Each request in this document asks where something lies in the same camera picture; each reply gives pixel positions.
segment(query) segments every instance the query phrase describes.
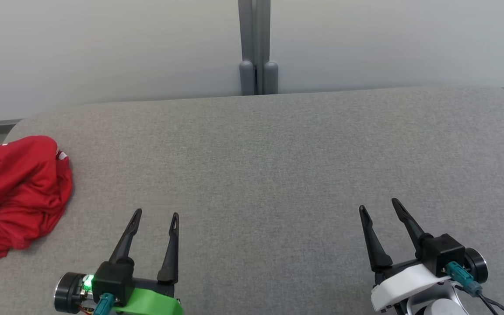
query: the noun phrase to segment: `green led light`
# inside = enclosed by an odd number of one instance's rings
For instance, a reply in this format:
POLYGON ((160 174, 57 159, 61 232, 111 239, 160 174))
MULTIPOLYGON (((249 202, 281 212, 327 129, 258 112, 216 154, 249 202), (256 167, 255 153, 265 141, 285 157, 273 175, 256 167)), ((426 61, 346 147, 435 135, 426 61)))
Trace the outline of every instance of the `green led light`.
POLYGON ((95 277, 94 275, 88 275, 88 278, 83 283, 83 287, 85 289, 92 287, 92 279, 94 277, 95 277))

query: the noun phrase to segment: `red cloth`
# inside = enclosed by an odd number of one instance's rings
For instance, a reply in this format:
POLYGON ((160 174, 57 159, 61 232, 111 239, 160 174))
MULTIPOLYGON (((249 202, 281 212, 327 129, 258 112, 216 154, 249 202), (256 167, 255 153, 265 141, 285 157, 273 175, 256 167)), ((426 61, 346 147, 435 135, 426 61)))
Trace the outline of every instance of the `red cloth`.
POLYGON ((0 258, 58 223, 72 189, 69 158, 46 136, 0 145, 0 258))

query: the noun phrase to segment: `blue connector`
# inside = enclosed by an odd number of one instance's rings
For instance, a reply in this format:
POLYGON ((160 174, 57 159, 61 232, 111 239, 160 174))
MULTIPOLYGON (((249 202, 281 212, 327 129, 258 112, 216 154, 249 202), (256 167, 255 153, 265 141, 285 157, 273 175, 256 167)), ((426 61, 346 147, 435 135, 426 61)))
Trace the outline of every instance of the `blue connector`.
POLYGON ((472 295, 472 297, 478 297, 478 293, 482 291, 482 285, 474 281, 474 277, 456 261, 451 261, 446 265, 446 274, 460 283, 464 287, 464 291, 472 295))
POLYGON ((108 315, 110 314, 110 310, 114 306, 114 295, 110 293, 104 293, 102 297, 100 297, 100 301, 96 305, 96 309, 92 312, 93 315, 108 315))

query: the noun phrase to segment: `black cable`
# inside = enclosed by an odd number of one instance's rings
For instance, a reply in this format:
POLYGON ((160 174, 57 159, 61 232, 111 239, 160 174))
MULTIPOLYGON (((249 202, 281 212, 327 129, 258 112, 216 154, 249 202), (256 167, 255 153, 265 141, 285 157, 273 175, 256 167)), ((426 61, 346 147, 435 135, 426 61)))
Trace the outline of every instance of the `black cable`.
MULTIPOLYGON (((455 287, 456 289, 460 290, 460 291, 464 291, 464 288, 463 288, 463 287, 461 287, 460 285, 455 285, 454 287, 455 287)), ((490 298, 488 298, 488 297, 485 297, 484 295, 482 295, 482 297, 483 297, 483 298, 484 298, 484 299, 485 299, 488 303, 490 303, 490 304, 492 304, 492 305, 495 305, 496 307, 498 307, 498 308, 500 308, 502 311, 504 311, 504 306, 503 306, 501 303, 499 303, 499 302, 497 302, 497 301, 494 301, 494 300, 492 300, 492 299, 490 299, 490 298)))
POLYGON ((497 313, 497 311, 494 309, 494 307, 485 299, 485 297, 483 296, 483 294, 481 292, 478 292, 478 297, 480 299, 482 299, 483 303, 487 306, 488 309, 490 309, 491 313, 493 313, 493 315, 499 315, 497 313))
POLYGON ((504 306, 501 305, 499 302, 493 301, 492 299, 489 299, 488 297, 484 297, 484 299, 486 299, 486 301, 488 301, 490 304, 493 304, 496 307, 500 308, 502 311, 504 311, 504 306))

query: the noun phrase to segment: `gray fabric surface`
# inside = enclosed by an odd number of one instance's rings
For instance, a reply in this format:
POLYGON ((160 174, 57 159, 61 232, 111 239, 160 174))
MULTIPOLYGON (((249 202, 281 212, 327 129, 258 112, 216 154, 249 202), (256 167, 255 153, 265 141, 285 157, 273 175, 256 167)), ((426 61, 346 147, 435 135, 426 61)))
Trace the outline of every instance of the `gray fabric surface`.
MULTIPOLYGON (((138 207, 135 275, 154 279, 180 213, 186 314, 372 314, 364 204, 396 263, 414 249, 390 199, 488 261, 504 304, 504 90, 426 87, 124 102, 22 120, 53 137, 74 193, 46 238, 0 260, 0 314, 53 314, 66 271, 108 259, 138 207)), ((488 314, 462 296, 473 315, 488 314)))

